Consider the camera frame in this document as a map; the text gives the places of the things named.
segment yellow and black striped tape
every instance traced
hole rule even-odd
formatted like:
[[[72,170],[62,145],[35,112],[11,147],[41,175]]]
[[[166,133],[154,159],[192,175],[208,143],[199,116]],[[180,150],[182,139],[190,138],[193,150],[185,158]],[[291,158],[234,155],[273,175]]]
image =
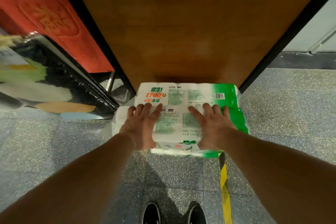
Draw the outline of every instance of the yellow and black striped tape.
[[[219,156],[220,163],[220,190],[222,193],[223,218],[225,224],[232,224],[231,204],[228,186],[228,173],[226,171],[225,153]]]

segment terrazzo floor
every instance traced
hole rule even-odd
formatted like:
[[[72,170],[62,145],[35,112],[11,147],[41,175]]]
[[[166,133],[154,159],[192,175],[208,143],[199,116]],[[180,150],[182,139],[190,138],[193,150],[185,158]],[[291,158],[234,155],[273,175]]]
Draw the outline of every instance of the terrazzo floor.
[[[252,133],[336,164],[336,71],[266,69],[243,94]],[[53,172],[104,143],[107,123],[65,121],[37,109],[0,111],[0,210]],[[227,157],[233,224],[272,223],[239,169]],[[197,201],[208,223],[223,224],[217,159],[135,152],[102,223],[138,223],[149,201],[163,223],[186,223]]]

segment black shoe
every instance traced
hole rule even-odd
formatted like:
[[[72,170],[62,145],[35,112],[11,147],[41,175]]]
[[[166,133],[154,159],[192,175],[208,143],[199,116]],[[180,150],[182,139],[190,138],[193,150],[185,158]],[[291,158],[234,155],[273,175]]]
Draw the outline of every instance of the black shoe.
[[[191,208],[187,224],[206,224],[205,214],[202,207],[197,204]]]
[[[156,204],[149,203],[143,213],[142,224],[161,224],[160,212]]]

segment wooden board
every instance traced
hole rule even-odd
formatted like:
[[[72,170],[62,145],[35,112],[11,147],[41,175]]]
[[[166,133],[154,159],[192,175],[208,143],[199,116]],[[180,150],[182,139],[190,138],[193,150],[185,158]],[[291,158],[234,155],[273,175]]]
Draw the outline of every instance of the wooden board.
[[[83,0],[135,90],[240,86],[310,0]]]

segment person's right arm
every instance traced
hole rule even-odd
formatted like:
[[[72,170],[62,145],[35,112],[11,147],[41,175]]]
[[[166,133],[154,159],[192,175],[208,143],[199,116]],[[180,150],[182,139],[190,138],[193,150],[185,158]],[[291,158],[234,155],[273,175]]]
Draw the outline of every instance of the person's right arm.
[[[205,116],[189,107],[203,131],[200,149],[224,150],[277,223],[336,223],[336,166],[238,131],[227,107],[203,107]]]

